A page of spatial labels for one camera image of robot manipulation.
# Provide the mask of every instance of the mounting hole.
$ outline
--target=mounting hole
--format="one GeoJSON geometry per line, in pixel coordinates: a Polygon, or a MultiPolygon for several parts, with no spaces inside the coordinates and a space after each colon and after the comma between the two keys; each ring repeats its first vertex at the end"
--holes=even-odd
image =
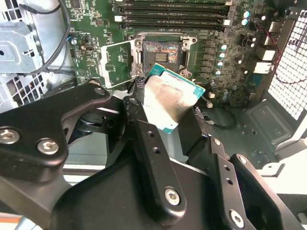
{"type": "Polygon", "coordinates": [[[106,126],[108,128],[113,128],[115,125],[116,125],[116,122],[114,120],[110,120],[110,121],[108,121],[106,126]]]}
{"type": "Polygon", "coordinates": [[[161,151],[157,147],[153,147],[153,152],[156,154],[160,154],[161,151]]]}
{"type": "Polygon", "coordinates": [[[231,185],[233,185],[234,183],[232,183],[232,180],[230,180],[229,178],[226,178],[227,182],[231,185]]]}
{"type": "Polygon", "coordinates": [[[129,101],[130,101],[132,104],[139,105],[138,100],[136,100],[136,99],[133,98],[133,97],[130,97],[130,98],[129,98],[129,101]]]}
{"type": "Polygon", "coordinates": [[[224,168],[225,168],[227,171],[230,171],[230,168],[229,168],[227,165],[224,165],[224,168]]]}
{"type": "Polygon", "coordinates": [[[154,133],[152,131],[148,131],[147,134],[150,136],[150,137],[154,137],[154,133]]]}

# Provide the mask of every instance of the capacitor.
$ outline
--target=capacitor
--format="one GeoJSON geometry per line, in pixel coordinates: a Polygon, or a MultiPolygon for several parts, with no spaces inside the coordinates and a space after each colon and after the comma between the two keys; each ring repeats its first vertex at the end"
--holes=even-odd
{"type": "Polygon", "coordinates": [[[244,67],[241,68],[241,71],[244,73],[244,74],[248,74],[248,70],[244,67]]]}
{"type": "Polygon", "coordinates": [[[221,46],[220,46],[220,49],[221,49],[222,51],[226,51],[226,50],[227,50],[227,45],[221,45],[221,46]]]}
{"type": "Polygon", "coordinates": [[[258,19],[262,20],[262,21],[266,20],[266,18],[267,18],[267,17],[266,17],[265,15],[263,15],[263,14],[257,14],[256,17],[257,17],[258,19]]]}
{"type": "Polygon", "coordinates": [[[210,85],[211,85],[211,87],[216,87],[216,84],[213,80],[211,80],[210,85]]]}
{"type": "Polygon", "coordinates": [[[248,18],[250,16],[250,12],[249,11],[245,11],[243,13],[243,18],[248,18]]]}
{"type": "Polygon", "coordinates": [[[225,57],[226,57],[226,54],[225,54],[225,53],[220,53],[220,54],[219,54],[219,57],[220,57],[220,58],[225,58],[225,57]]]}
{"type": "Polygon", "coordinates": [[[253,35],[248,36],[248,39],[252,42],[255,42],[257,40],[257,38],[253,35]]]}
{"type": "Polygon", "coordinates": [[[218,61],[218,62],[216,63],[216,65],[217,65],[218,67],[222,67],[222,66],[223,66],[223,62],[222,62],[222,61],[218,61]]]}
{"type": "Polygon", "coordinates": [[[215,73],[215,75],[221,75],[222,72],[217,69],[214,73],[215,73]]]}
{"type": "Polygon", "coordinates": [[[229,95],[228,90],[223,90],[223,95],[227,97],[229,95]]]}
{"type": "Polygon", "coordinates": [[[243,19],[242,21],[241,21],[241,25],[247,25],[248,24],[248,20],[247,19],[243,19]]]}
{"type": "Polygon", "coordinates": [[[255,46],[255,43],[253,43],[252,41],[249,41],[249,40],[246,42],[246,44],[247,44],[247,46],[249,46],[251,48],[253,48],[255,46]]]}
{"type": "Polygon", "coordinates": [[[242,60],[238,57],[235,58],[236,63],[238,63],[239,65],[242,64],[242,60]]]}

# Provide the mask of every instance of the memory slot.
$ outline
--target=memory slot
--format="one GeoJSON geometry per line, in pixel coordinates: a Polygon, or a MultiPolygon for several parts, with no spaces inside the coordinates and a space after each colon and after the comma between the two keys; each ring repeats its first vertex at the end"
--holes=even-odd
{"type": "Polygon", "coordinates": [[[225,10],[227,11],[229,9],[229,6],[224,6],[224,5],[208,5],[205,3],[198,4],[198,3],[158,3],[158,2],[132,2],[132,3],[116,3],[116,6],[120,6],[126,10],[132,10],[132,9],[138,9],[138,10],[146,10],[146,9],[183,9],[185,11],[190,11],[190,9],[198,9],[198,10],[205,10],[205,9],[210,9],[210,10],[225,10]]]}
{"type": "Polygon", "coordinates": [[[141,23],[141,22],[124,22],[121,23],[123,29],[138,28],[138,29],[202,29],[202,30],[217,30],[223,32],[224,28],[220,25],[214,24],[171,24],[171,23],[141,23]]]}
{"type": "Polygon", "coordinates": [[[164,15],[129,15],[123,16],[123,22],[137,22],[141,23],[188,23],[188,24],[203,24],[203,25],[215,25],[221,24],[223,22],[222,18],[214,18],[214,17],[187,17],[182,20],[184,17],[182,16],[164,16],[164,15]]]}
{"type": "Polygon", "coordinates": [[[148,15],[154,15],[156,17],[223,17],[227,16],[226,11],[207,11],[207,12],[198,12],[198,11],[169,11],[169,10],[159,10],[159,11],[153,11],[153,10],[123,10],[118,9],[119,15],[133,15],[133,16],[148,16],[148,15]]]}

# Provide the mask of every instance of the motherboard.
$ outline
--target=motherboard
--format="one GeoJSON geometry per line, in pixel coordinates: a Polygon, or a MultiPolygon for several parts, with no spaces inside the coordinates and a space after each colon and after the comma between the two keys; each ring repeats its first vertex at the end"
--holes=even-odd
{"type": "Polygon", "coordinates": [[[246,107],[271,69],[283,23],[265,0],[66,0],[79,84],[123,89],[155,63],[246,107]],[[266,28],[271,39],[260,29],[266,28]]]}

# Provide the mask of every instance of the black cable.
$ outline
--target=black cable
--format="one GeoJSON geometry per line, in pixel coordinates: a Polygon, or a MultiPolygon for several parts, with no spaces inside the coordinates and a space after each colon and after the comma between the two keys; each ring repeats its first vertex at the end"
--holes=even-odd
{"type": "Polygon", "coordinates": [[[231,129],[231,128],[234,128],[237,124],[237,121],[236,121],[236,116],[229,110],[229,109],[226,109],[229,114],[231,115],[231,117],[233,118],[233,123],[231,125],[228,125],[228,126],[222,126],[222,125],[218,125],[216,123],[213,124],[214,127],[217,127],[217,128],[220,128],[220,129],[231,129]]]}
{"type": "Polygon", "coordinates": [[[67,82],[55,87],[54,89],[51,89],[49,90],[48,92],[46,92],[43,97],[46,98],[46,97],[50,97],[52,95],[55,95],[59,92],[63,92],[63,91],[66,91],[66,90],[69,90],[71,88],[74,88],[76,87],[78,84],[77,84],[77,79],[76,78],[73,78],[71,80],[68,80],[67,82]]]}
{"type": "Polygon", "coordinates": [[[36,9],[32,8],[31,6],[27,6],[27,5],[24,5],[24,4],[19,4],[19,7],[28,11],[28,12],[30,12],[30,13],[33,13],[33,14],[52,14],[52,13],[58,11],[61,8],[61,5],[59,4],[56,8],[54,8],[51,11],[47,11],[47,12],[37,11],[36,9]]]}
{"type": "Polygon", "coordinates": [[[55,59],[57,59],[57,57],[59,56],[60,52],[62,51],[63,47],[66,44],[68,34],[71,30],[71,22],[70,22],[70,19],[69,19],[68,11],[65,7],[65,4],[63,3],[63,0],[58,0],[58,1],[59,1],[61,8],[62,8],[63,13],[64,13],[64,20],[66,21],[66,24],[67,24],[67,29],[65,31],[65,34],[62,37],[60,44],[58,45],[58,47],[56,48],[54,53],[51,55],[51,57],[48,59],[48,61],[46,61],[40,68],[32,71],[31,73],[28,73],[27,75],[35,75],[35,74],[38,74],[38,73],[46,70],[55,61],[55,59]]]}
{"type": "Polygon", "coordinates": [[[69,50],[69,45],[68,42],[66,43],[66,48],[65,48],[65,54],[64,54],[64,59],[63,62],[61,64],[61,66],[58,69],[48,69],[46,68],[47,72],[54,72],[54,73],[58,73],[59,71],[62,70],[63,66],[66,64],[66,59],[67,59],[67,55],[68,55],[68,50],[69,50]]]}

